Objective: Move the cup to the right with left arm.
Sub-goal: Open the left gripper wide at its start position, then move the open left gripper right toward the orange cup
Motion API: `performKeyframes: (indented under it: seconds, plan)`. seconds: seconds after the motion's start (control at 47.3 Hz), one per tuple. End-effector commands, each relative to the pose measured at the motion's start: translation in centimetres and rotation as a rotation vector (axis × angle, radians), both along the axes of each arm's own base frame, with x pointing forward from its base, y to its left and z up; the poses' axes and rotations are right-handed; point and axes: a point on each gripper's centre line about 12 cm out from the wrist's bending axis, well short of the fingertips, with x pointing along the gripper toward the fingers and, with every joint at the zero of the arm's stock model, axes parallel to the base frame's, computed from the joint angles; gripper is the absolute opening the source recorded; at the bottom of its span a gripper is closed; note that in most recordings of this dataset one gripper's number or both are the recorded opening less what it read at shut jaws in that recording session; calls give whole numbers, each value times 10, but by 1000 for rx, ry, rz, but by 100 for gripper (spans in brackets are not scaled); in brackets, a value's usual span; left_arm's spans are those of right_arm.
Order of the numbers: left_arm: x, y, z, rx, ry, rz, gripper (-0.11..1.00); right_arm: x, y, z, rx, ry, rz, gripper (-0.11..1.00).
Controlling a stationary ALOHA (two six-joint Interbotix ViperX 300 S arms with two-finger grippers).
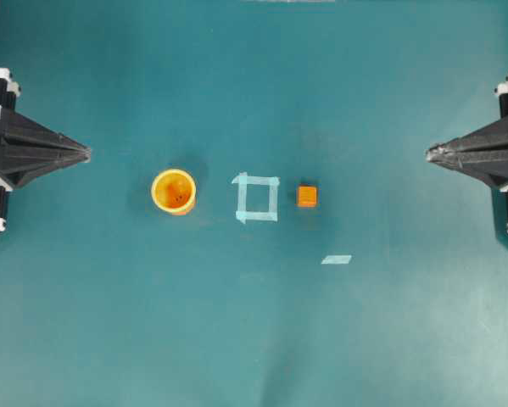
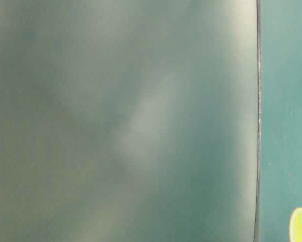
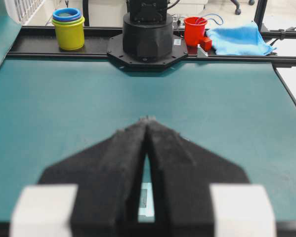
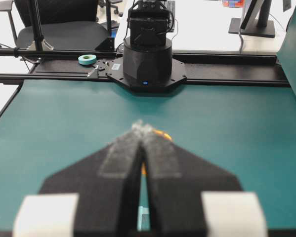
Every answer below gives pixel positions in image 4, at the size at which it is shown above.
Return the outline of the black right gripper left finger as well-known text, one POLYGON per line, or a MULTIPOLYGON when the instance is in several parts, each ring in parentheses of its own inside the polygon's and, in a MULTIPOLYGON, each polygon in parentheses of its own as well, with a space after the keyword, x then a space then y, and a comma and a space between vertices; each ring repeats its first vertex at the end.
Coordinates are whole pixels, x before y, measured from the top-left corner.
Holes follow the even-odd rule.
POLYGON ((141 135, 132 130, 45 178, 25 196, 16 237, 126 237, 136 226, 141 135))

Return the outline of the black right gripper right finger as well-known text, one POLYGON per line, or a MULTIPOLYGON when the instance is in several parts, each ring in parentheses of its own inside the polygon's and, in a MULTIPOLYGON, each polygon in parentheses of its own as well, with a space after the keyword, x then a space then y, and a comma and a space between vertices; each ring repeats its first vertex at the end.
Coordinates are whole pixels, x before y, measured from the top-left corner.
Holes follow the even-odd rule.
POLYGON ((152 229, 159 237, 265 237, 257 194, 237 176, 149 132, 142 138, 152 229))

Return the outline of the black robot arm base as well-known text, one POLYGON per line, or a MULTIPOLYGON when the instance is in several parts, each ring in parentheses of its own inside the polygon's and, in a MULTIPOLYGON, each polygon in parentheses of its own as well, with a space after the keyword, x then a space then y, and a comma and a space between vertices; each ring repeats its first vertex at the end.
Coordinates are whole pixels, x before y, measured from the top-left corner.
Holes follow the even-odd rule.
POLYGON ((124 38, 124 72, 135 66, 157 66, 162 76, 170 75, 172 69, 172 43, 167 33, 173 14, 159 0, 138 0, 128 10, 127 29, 130 36, 124 38))

